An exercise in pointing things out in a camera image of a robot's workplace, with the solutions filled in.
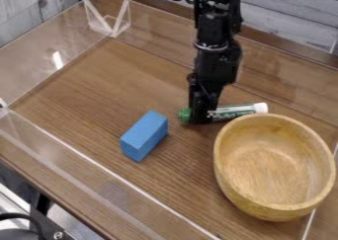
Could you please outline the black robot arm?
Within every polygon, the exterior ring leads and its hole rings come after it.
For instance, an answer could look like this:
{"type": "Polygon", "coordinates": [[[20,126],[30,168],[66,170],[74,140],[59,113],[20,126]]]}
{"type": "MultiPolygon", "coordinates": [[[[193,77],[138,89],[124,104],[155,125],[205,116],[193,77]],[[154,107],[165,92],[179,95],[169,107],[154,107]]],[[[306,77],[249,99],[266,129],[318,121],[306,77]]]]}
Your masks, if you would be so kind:
{"type": "Polygon", "coordinates": [[[241,0],[186,0],[194,6],[197,56],[189,81],[190,123],[210,123],[223,88],[235,83],[242,47],[241,0]]]}

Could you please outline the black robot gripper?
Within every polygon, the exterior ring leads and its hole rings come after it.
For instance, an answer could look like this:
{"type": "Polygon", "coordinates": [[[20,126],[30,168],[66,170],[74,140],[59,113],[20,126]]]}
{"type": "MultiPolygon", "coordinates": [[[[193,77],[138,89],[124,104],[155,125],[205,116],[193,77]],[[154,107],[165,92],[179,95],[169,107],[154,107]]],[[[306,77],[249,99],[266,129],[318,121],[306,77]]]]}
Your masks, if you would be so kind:
{"type": "Polygon", "coordinates": [[[222,51],[198,50],[193,72],[187,75],[190,122],[211,123],[223,87],[237,81],[242,47],[233,40],[222,51]]]}

